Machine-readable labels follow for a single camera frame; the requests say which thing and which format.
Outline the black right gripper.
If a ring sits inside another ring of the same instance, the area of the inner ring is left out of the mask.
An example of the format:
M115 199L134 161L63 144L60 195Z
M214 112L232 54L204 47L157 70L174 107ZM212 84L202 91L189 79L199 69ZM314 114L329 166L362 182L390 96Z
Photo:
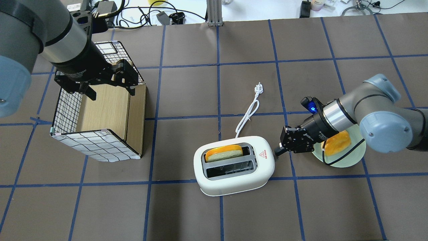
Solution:
M294 128L284 126L280 135L280 146L274 149L274 155L279 157L284 153L306 153L314 151L314 145L321 143L338 134L326 119L320 115L309 116L304 122Z

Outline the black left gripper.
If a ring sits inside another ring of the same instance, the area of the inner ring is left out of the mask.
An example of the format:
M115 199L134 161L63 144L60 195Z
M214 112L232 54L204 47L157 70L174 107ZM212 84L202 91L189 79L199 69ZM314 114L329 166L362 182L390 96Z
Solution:
M131 61L120 59L112 64L96 50L84 52L70 63L59 64L55 73L55 82L66 92L84 94L92 101L97 98L92 86L100 84L122 87L134 96L138 78Z

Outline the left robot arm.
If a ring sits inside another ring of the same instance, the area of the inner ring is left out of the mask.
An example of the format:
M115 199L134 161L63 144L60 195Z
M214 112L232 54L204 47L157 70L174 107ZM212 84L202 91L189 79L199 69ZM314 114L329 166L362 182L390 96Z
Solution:
M31 85L38 55L57 69L55 81L67 92L96 99L92 86L108 84L135 95L142 82L131 61L109 63L92 41L92 34L108 29L114 12L69 10L59 0L1 1L1 117L11 116Z

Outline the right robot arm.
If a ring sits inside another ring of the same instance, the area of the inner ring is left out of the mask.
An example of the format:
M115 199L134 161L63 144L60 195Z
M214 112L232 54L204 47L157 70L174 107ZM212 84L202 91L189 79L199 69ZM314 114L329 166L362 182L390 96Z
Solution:
M301 105L311 116L294 128L284 126L274 154L314 151L341 131L358 125L365 143L380 153L403 149L426 152L428 149L427 110L395 106L401 95L383 74L364 81L358 88L328 104L306 96Z

